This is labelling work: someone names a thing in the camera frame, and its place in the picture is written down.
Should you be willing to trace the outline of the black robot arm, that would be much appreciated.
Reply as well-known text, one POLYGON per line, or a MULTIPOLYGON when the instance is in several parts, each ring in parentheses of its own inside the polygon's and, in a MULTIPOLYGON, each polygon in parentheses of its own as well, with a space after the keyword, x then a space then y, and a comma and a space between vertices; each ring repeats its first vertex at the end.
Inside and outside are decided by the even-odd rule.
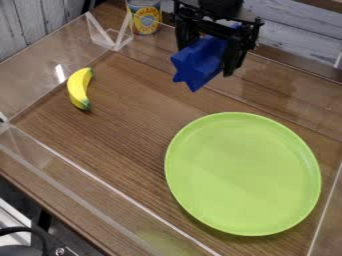
POLYGON ((208 34, 226 41, 220 57, 223 76, 242 66, 247 52, 256 48, 259 16, 248 14, 243 0, 172 0, 178 49, 183 50, 208 34))

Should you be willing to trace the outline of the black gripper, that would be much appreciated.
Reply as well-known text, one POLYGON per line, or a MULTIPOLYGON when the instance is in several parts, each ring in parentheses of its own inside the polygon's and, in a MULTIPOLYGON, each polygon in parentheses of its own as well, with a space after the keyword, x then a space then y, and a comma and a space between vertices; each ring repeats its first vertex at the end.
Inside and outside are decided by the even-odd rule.
POLYGON ((247 50, 256 47, 263 19, 243 6, 244 0, 172 0, 178 49, 208 34, 227 40, 223 76, 242 66, 247 50))

